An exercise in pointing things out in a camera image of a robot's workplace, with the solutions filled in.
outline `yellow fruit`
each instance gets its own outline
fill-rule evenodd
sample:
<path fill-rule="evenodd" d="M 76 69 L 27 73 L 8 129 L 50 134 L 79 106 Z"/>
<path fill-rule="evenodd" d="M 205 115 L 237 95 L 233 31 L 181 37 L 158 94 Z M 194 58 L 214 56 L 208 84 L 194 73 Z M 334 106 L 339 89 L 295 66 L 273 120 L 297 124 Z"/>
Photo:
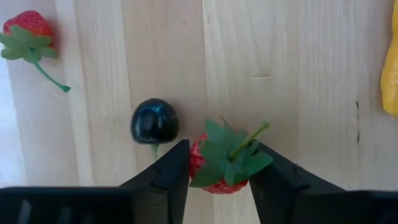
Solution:
<path fill-rule="evenodd" d="M 381 76 L 381 93 L 384 110 L 398 118 L 398 0 L 392 15 L 392 42 Z"/>

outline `strawberry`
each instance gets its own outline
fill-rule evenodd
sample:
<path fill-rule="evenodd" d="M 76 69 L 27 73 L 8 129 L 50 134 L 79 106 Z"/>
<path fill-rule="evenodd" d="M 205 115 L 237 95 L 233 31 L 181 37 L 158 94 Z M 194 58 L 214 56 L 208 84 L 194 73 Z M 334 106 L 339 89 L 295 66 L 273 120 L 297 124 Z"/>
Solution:
<path fill-rule="evenodd" d="M 9 19 L 3 25 L 3 31 L 5 34 L 12 35 L 10 30 L 11 26 L 20 26 L 34 35 L 53 37 L 49 23 L 37 11 L 25 11 L 20 13 L 18 16 Z"/>
<path fill-rule="evenodd" d="M 195 141 L 190 149 L 190 167 L 189 167 L 189 176 L 192 179 L 195 176 L 195 173 L 201 166 L 206 162 L 205 158 L 200 153 L 200 142 L 207 139 L 207 135 L 203 134 L 200 138 Z M 221 179 L 218 183 L 212 184 L 208 187 L 203 187 L 203 190 L 210 192 L 212 194 L 233 194 L 235 192 L 240 191 L 244 186 L 248 184 L 248 180 L 244 180 L 234 186 L 229 186 L 224 179 Z"/>
<path fill-rule="evenodd" d="M 272 162 L 265 152 L 258 151 L 254 138 L 269 127 L 265 122 L 249 137 L 235 131 L 225 120 L 224 127 L 206 120 L 206 134 L 190 149 L 191 187 L 200 187 L 213 194 L 232 194 L 248 184 L 250 176 Z"/>
<path fill-rule="evenodd" d="M 9 19 L 3 25 L 0 43 L 4 44 L 1 57 L 8 60 L 23 58 L 32 63 L 48 80 L 68 92 L 69 86 L 61 85 L 39 65 L 42 57 L 57 58 L 52 47 L 53 33 L 48 22 L 36 11 L 25 11 Z"/>

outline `black fruit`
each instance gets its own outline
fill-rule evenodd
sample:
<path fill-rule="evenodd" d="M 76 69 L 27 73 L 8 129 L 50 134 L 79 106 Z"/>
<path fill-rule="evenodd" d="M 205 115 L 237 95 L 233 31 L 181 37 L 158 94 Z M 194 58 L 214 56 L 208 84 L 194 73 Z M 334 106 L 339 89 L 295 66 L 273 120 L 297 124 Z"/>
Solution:
<path fill-rule="evenodd" d="M 131 134 L 141 144 L 163 144 L 178 135 L 178 118 L 166 101 L 153 98 L 136 108 L 131 120 Z"/>

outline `light wood plank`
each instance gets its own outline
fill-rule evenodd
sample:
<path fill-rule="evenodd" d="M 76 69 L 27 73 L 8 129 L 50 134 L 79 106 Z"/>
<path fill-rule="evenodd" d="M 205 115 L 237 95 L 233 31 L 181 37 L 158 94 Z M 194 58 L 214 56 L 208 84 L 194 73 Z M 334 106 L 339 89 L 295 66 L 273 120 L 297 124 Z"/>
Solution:
<path fill-rule="evenodd" d="M 201 2 L 123 0 L 131 104 L 158 97 L 180 120 L 178 140 L 203 132 L 207 110 Z M 161 146 L 164 153 L 174 143 Z M 153 162 L 149 146 L 135 144 L 139 170 Z M 212 196 L 190 189 L 185 223 L 213 223 Z"/>
<path fill-rule="evenodd" d="M 0 58 L 0 187 L 26 183 L 25 160 L 7 62 Z"/>
<path fill-rule="evenodd" d="M 75 140 L 76 160 L 80 184 L 95 185 L 91 153 L 87 90 L 81 60 L 81 49 L 73 0 L 55 0 L 58 33 L 62 37 L 60 58 L 64 64 L 65 79 L 73 86 L 68 92 Z"/>
<path fill-rule="evenodd" d="M 299 163 L 347 189 L 397 189 L 398 121 L 380 76 L 393 1 L 303 1 Z"/>
<path fill-rule="evenodd" d="M 297 1 L 205 0 L 209 111 L 235 128 L 272 123 L 262 140 L 295 159 L 299 76 Z M 214 196 L 215 223 L 259 223 L 252 193 Z"/>
<path fill-rule="evenodd" d="M 132 115 L 121 1 L 75 1 L 85 77 L 91 156 L 97 185 L 137 174 L 129 134 Z"/>
<path fill-rule="evenodd" d="M 57 30 L 53 1 L 7 1 L 0 8 L 1 20 L 24 10 L 37 10 Z M 27 184 L 78 185 L 75 145 L 68 95 L 46 80 L 23 60 L 8 62 Z M 43 59 L 40 64 L 54 79 L 65 83 L 61 60 Z"/>

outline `strawberry calyx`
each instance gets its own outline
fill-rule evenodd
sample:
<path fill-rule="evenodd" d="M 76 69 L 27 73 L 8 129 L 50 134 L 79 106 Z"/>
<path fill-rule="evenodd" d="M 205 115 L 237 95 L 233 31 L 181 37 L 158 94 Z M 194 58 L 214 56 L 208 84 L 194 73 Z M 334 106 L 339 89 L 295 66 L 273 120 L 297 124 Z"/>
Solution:
<path fill-rule="evenodd" d="M 52 38 L 47 35 L 34 35 L 21 26 L 10 26 L 10 33 L 0 33 L 0 43 L 4 45 L 1 57 L 8 60 L 23 58 L 32 63 L 44 75 L 45 78 L 57 85 L 62 91 L 68 92 L 69 86 L 59 84 L 39 65 L 42 57 L 57 58 L 57 52 L 53 47 Z"/>
<path fill-rule="evenodd" d="M 270 155 L 257 150 L 259 142 L 254 140 L 270 126 L 268 122 L 263 122 L 257 131 L 248 136 L 223 121 L 223 127 L 215 121 L 205 121 L 208 138 L 199 144 L 205 163 L 195 173 L 191 187 L 204 188 L 220 181 L 233 187 L 247 181 L 272 162 Z"/>

